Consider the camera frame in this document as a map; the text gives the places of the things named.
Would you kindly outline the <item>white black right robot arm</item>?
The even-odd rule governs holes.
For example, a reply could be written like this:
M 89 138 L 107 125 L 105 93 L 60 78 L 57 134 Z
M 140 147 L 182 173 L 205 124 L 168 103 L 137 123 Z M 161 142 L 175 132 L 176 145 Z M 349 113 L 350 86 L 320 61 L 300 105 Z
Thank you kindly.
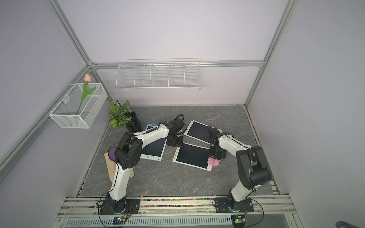
M 208 126 L 210 148 L 207 163 L 217 166 L 227 154 L 236 158 L 239 181 L 227 196 L 227 206 L 232 212 L 251 211 L 249 196 L 259 187 L 272 180 L 272 171 L 263 149 L 235 139 L 229 133 Z

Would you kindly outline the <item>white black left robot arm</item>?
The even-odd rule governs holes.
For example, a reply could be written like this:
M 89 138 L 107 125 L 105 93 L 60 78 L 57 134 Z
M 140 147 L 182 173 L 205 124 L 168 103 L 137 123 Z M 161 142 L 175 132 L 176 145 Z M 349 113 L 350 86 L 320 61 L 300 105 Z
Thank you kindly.
M 124 214 L 131 207 L 127 204 L 127 186 L 133 168 L 141 159 L 142 149 L 149 144 L 165 139 L 171 147 L 183 144 L 182 134 L 186 131 L 184 115 L 177 115 L 172 121 L 161 121 L 157 126 L 148 130 L 131 133 L 127 132 L 112 151 L 115 155 L 116 173 L 106 198 L 100 200 L 98 213 L 101 215 Z

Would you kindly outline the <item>white drawing tablet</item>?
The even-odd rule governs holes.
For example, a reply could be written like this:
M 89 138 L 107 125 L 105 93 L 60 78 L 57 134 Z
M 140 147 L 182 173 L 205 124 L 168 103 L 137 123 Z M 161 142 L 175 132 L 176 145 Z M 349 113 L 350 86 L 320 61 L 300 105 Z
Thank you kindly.
M 208 148 L 184 142 L 176 149 L 173 162 L 211 172 L 212 166 L 208 164 L 208 159 Z
M 187 130 L 184 135 L 206 144 L 210 144 L 208 126 L 198 121 L 192 120 L 187 126 Z

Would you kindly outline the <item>pink microfiber cloth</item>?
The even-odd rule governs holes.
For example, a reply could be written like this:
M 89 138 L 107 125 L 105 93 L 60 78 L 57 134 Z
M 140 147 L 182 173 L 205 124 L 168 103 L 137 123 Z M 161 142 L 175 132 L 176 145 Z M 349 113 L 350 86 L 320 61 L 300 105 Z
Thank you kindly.
M 216 167 L 220 164 L 220 159 L 215 159 L 215 158 L 209 157 L 207 163 L 210 166 Z

